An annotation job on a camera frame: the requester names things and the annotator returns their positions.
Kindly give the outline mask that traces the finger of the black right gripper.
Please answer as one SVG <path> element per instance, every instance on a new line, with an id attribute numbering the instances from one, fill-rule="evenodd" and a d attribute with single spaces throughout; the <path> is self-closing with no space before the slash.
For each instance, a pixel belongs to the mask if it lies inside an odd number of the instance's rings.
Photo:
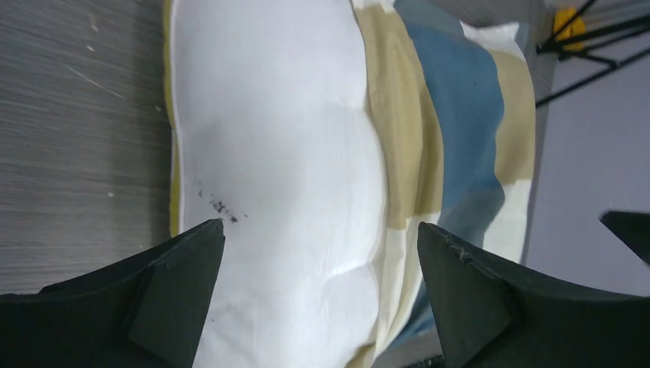
<path id="1" fill-rule="evenodd" d="M 612 210 L 599 220 L 645 264 L 649 265 L 649 214 Z"/>

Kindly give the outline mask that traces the white pillow with yellow edge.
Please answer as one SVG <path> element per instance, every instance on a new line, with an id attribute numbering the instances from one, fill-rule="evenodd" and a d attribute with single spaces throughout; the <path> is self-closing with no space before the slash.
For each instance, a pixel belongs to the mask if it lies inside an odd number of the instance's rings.
<path id="1" fill-rule="evenodd" d="M 221 219 L 197 367 L 369 367 L 382 150 L 348 1 L 168 1 L 176 226 Z"/>

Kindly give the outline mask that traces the blue tan white checked pillowcase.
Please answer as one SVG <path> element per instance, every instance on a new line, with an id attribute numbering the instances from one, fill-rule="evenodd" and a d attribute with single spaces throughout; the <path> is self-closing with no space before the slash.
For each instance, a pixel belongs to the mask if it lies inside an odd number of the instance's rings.
<path id="1" fill-rule="evenodd" d="M 511 261 L 523 253 L 536 114 L 517 21 L 476 28 L 428 1 L 354 1 L 366 67 L 369 208 L 345 226 L 361 317 L 344 367 L 429 329 L 417 254 L 430 222 Z"/>

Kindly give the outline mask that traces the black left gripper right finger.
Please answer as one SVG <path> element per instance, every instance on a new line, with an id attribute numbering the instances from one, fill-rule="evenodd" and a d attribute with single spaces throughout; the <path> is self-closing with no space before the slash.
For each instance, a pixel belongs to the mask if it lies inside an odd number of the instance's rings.
<path id="1" fill-rule="evenodd" d="M 649 299 L 573 284 L 422 223 L 446 367 L 647 367 Z"/>

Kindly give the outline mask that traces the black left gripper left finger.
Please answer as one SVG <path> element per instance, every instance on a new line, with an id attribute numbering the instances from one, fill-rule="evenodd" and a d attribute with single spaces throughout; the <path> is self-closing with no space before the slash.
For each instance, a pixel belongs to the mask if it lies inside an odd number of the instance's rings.
<path id="1" fill-rule="evenodd" d="M 190 367 L 224 245 L 210 219 L 36 294 L 3 294 L 1 365 Z"/>

